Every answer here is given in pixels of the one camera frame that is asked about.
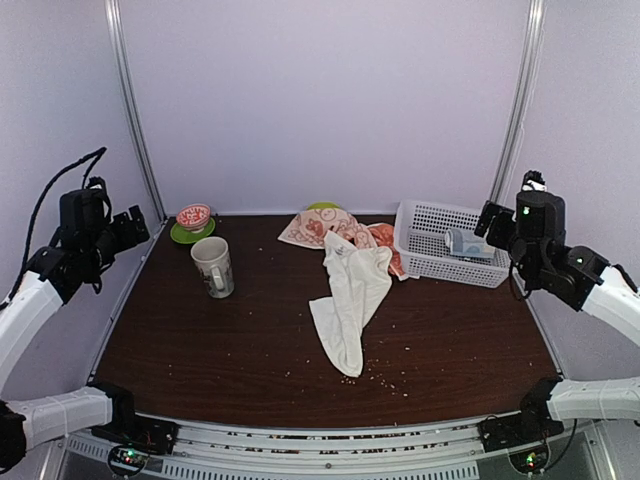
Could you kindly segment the white towel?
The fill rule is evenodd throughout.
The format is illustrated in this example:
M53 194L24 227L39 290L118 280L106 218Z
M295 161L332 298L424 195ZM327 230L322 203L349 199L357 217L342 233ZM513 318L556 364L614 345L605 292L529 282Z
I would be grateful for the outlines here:
M331 295L309 302L320 343L332 365L343 375L362 374L361 337L392 286L390 248L358 249L335 232L324 237Z

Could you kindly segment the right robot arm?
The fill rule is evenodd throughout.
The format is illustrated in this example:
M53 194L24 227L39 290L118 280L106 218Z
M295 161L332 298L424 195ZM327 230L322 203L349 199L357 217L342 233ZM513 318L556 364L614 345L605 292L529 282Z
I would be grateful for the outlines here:
M566 243L565 201L548 192L542 174L528 171L509 209L488 201L477 236L507 253L526 292L543 290L633 342L639 340L639 289L619 264L586 246ZM638 420L639 380L543 378L523 397L516 414L479 426L487 451L544 441L567 420Z

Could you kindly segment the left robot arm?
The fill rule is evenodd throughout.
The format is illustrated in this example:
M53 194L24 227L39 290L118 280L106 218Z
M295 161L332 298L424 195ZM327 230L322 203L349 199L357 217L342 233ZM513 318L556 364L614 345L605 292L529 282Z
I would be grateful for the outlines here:
M17 289L1 304L1 379L8 380L36 334L77 291L89 285L100 293L102 276L118 254L149 240L138 206L113 214L105 181L94 176L61 196L60 223L48 245L26 261ZM85 428L102 427L123 444L144 433L134 397L115 385L90 384L78 390L32 400L1 403L1 471L7 473L26 453Z

